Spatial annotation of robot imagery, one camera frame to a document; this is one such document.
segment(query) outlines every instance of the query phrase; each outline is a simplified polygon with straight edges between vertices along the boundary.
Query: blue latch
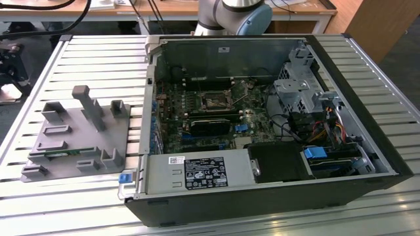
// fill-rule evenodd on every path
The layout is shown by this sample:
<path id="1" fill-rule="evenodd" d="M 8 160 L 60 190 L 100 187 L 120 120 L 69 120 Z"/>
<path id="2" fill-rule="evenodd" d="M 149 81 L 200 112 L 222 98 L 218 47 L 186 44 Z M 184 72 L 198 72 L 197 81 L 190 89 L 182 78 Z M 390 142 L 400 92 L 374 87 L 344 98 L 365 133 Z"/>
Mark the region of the blue latch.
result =
<path id="1" fill-rule="evenodd" d="M 309 158 L 325 158 L 326 157 L 326 153 L 322 147 L 308 147 L 304 151 L 302 151 L 306 159 Z"/>
<path id="2" fill-rule="evenodd" d="M 132 174 L 120 174 L 118 183 L 130 183 L 132 182 Z"/>
<path id="3" fill-rule="evenodd" d="M 244 132 L 248 130 L 248 125 L 246 124 L 241 124 L 241 125 L 236 125 L 234 126 L 234 131 L 236 132 Z"/>

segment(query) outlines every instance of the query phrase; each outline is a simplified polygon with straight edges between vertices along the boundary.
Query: green circuit board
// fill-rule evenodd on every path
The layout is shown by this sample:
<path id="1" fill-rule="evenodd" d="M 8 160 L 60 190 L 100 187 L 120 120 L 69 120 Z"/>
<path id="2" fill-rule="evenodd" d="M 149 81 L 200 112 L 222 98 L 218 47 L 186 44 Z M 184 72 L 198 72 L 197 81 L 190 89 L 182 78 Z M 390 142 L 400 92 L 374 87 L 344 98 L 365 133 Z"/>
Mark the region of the green circuit board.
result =
<path id="1" fill-rule="evenodd" d="M 276 140 L 264 107 L 268 86 L 254 85 L 250 79 L 233 81 L 233 86 L 226 90 L 186 91 L 178 84 L 158 85 L 164 153 L 237 149 L 242 148 L 244 142 Z M 208 114 L 205 118 L 212 120 L 218 118 L 212 112 L 237 113 L 233 116 L 240 118 L 229 122 L 229 131 L 224 135 L 193 137 L 188 129 L 192 118 L 186 114 Z M 237 132 L 234 126 L 238 125 L 248 128 Z"/>

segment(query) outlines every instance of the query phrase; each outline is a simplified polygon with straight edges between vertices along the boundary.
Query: slotted metal surface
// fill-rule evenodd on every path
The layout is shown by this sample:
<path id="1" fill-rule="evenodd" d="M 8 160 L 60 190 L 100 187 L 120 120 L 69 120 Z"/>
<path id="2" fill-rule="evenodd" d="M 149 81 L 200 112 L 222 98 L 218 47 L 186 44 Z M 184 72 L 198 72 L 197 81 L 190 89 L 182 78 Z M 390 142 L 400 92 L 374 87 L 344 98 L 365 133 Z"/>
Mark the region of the slotted metal surface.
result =
<path id="1" fill-rule="evenodd" d="M 4 153 L 0 235 L 353 236 L 418 233 L 418 112 L 352 40 L 337 35 L 318 35 L 317 38 L 412 168 L 413 178 L 386 190 L 369 193 L 346 206 L 168 228 L 146 228 L 124 207 L 117 199 L 117 174 L 21 183 L 20 170 L 41 127 L 42 105 L 46 101 L 60 101 L 66 108 L 78 107 L 70 98 L 76 84 L 89 85 L 90 97 L 98 98 L 101 105 L 118 98 L 132 106 L 126 168 L 136 166 L 146 68 L 145 37 L 74 36 L 70 42 L 60 42 L 33 96 L 0 147 L 0 153 Z"/>

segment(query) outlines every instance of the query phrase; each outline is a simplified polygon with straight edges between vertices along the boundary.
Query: wooden desk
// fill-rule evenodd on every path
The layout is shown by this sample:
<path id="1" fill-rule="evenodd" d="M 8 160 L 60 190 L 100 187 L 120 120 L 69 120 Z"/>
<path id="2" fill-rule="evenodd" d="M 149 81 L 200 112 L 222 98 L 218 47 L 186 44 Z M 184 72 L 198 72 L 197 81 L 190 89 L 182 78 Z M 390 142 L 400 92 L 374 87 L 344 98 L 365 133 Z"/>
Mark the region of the wooden desk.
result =
<path id="1" fill-rule="evenodd" d="M 177 0 L 156 1 L 156 5 L 165 21 L 196 21 L 198 12 L 198 3 Z M 65 0 L 2 0 L 2 4 L 57 5 Z M 313 33 L 322 33 L 328 25 L 330 16 L 336 14 L 336 10 L 328 10 L 318 0 L 309 0 L 306 6 L 301 4 L 290 5 L 290 10 L 297 12 L 292 14 L 292 21 L 314 21 L 316 25 Z M 29 10 L 0 10 L 0 21 L 32 21 L 32 22 L 54 22 L 74 21 L 85 6 L 85 0 L 76 2 L 54 11 L 29 11 Z M 144 20 L 156 20 L 148 2 L 137 0 L 134 6 L 140 10 Z M 278 8 L 273 8 L 273 21 L 288 21 L 289 13 Z M 84 18 L 84 21 L 136 21 L 134 12 L 129 6 L 116 6 L 114 9 L 92 11 Z"/>
<path id="2" fill-rule="evenodd" d="M 325 33 L 348 33 L 378 63 L 420 14 L 420 0 L 330 0 L 338 13 Z"/>

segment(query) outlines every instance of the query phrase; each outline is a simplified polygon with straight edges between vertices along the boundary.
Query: gray plastic holder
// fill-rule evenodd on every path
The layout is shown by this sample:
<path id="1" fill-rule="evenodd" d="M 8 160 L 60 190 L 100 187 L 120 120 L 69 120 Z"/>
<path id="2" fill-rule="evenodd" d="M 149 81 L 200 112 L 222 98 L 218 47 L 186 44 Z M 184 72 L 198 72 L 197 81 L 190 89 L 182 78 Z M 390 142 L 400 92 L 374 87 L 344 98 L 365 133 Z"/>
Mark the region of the gray plastic holder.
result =
<path id="1" fill-rule="evenodd" d="M 48 102 L 37 140 L 21 171 L 22 182 L 118 173 L 125 168 L 129 105 L 114 100 L 100 106 L 86 86 L 72 95 L 84 108 Z"/>

